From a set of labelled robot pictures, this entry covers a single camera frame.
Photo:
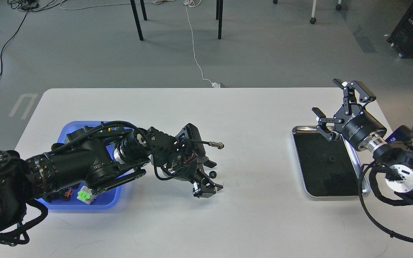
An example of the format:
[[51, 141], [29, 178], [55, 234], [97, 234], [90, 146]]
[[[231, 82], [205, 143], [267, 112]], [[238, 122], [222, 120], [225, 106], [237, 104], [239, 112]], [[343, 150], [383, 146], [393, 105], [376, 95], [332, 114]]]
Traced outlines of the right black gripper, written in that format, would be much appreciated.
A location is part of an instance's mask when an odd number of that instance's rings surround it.
[[[333, 79], [333, 82], [343, 90], [343, 103], [336, 113], [340, 119], [327, 118], [319, 108], [313, 107], [318, 121], [316, 129], [328, 142], [337, 141], [341, 134], [356, 151], [364, 151], [365, 148], [360, 148], [360, 145], [368, 135], [377, 133], [384, 137], [387, 132], [386, 127], [365, 109], [367, 104], [376, 100], [376, 96], [361, 81]], [[329, 130], [327, 124], [336, 124], [337, 132]]]

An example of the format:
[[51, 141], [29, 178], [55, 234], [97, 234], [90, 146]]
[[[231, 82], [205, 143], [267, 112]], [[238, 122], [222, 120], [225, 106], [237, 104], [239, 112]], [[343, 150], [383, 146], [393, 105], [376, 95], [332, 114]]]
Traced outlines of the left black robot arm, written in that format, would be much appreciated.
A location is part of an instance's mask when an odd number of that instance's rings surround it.
[[193, 196], [208, 198], [223, 188], [205, 172], [216, 163], [204, 146], [223, 149], [221, 142], [205, 142], [197, 127], [186, 124], [176, 136], [124, 121], [83, 127], [55, 143], [50, 152], [22, 159], [14, 150], [0, 150], [0, 244], [29, 242], [28, 230], [42, 222], [47, 207], [39, 198], [84, 182], [94, 195], [102, 194], [146, 174], [151, 163], [161, 169], [159, 180], [193, 185]]

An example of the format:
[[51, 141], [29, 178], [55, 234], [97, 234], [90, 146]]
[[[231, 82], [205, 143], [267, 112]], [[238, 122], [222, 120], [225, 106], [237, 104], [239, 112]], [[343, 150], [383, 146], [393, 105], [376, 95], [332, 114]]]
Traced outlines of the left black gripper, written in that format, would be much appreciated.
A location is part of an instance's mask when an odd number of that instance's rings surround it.
[[193, 184], [193, 196], [197, 198], [209, 198], [221, 191], [224, 186], [214, 183], [205, 173], [204, 166], [215, 168], [217, 163], [208, 157], [199, 158], [195, 152], [188, 154], [177, 154], [172, 159], [167, 160], [164, 172], [168, 180], [175, 178], [181, 181], [188, 181]]

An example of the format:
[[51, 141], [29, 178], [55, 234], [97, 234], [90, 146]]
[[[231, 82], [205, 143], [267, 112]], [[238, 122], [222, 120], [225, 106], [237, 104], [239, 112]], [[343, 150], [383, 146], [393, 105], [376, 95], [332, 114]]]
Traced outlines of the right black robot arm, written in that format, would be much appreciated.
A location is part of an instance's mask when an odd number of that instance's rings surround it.
[[366, 173], [374, 196], [394, 207], [413, 206], [413, 145], [412, 131], [401, 126], [384, 139], [387, 129], [366, 109], [376, 96], [361, 81], [333, 82], [343, 91], [343, 103], [333, 118], [328, 118], [319, 108], [312, 111], [317, 116], [317, 131], [328, 142], [342, 137], [356, 151], [368, 150], [373, 161], [361, 166], [358, 181], [359, 199], [371, 222], [391, 238], [413, 243], [413, 238], [396, 233], [377, 222], [366, 208], [362, 183]]

